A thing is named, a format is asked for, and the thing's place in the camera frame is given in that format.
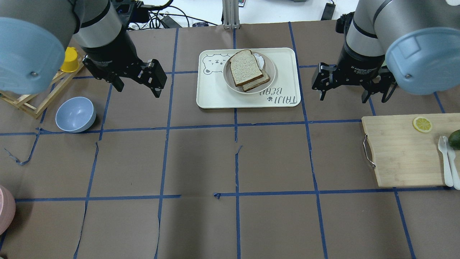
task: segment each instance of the pink bowl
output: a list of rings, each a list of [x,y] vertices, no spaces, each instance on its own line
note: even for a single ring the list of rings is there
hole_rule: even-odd
[[[13,220],[16,212],[16,203],[13,195],[0,185],[0,235],[5,232]]]

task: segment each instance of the cutting board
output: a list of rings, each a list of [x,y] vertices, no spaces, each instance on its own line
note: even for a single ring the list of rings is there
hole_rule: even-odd
[[[417,116],[432,122],[431,132],[413,127]],[[445,185],[437,144],[439,136],[448,137],[460,129],[460,113],[370,116],[362,118],[362,125],[380,187]],[[460,151],[456,155],[455,165],[460,168]]]

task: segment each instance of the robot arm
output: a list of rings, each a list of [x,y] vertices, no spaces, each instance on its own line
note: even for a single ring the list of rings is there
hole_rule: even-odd
[[[460,84],[460,6],[445,0],[360,0],[356,12],[337,21],[336,31],[345,34],[337,65],[320,63],[312,78],[321,100],[343,84],[363,86],[363,103],[378,92],[387,101],[396,84],[412,94]]]
[[[157,60],[144,63],[139,59],[126,32],[133,15],[142,16],[135,11],[143,3],[118,0],[116,4],[117,8],[110,0],[41,0],[39,5],[0,0],[0,90],[44,91],[62,65],[64,50],[75,33],[86,52],[83,64],[96,79],[104,79],[120,92],[124,86],[120,77],[128,77],[159,97],[165,72]]]

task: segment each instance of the yellow cup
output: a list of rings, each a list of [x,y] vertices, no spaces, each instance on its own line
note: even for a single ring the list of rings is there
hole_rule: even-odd
[[[74,47],[67,47],[65,50],[64,63],[61,66],[61,70],[67,73],[74,72],[78,69],[78,53]]]

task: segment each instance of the blue bowl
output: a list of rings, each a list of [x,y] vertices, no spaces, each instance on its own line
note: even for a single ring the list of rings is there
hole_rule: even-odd
[[[96,119],[96,110],[86,97],[74,97],[65,101],[56,113],[56,125],[67,132],[87,130]]]

